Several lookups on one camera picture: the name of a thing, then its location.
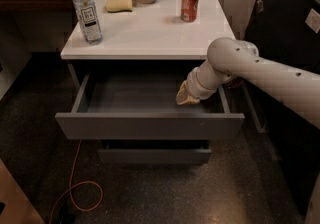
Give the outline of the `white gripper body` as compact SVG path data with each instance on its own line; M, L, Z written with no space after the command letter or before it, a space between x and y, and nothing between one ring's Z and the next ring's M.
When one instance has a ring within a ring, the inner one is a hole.
M197 78L197 72L193 69L187 76L186 90L190 96L198 100L209 99L217 89L207 89L200 84Z

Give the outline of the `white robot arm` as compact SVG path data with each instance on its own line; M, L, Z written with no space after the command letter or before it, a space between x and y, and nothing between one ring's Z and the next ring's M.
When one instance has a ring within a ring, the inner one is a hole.
M231 38L219 38L209 45L206 61L188 74L176 102L197 104L235 77L249 81L320 128L319 75L261 58L254 44Z

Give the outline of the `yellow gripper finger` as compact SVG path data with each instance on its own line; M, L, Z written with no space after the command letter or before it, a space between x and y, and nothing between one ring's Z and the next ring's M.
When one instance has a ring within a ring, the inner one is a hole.
M176 95L176 103L178 105L193 105L198 104L199 102L199 99L194 98L188 93L186 82L183 81Z

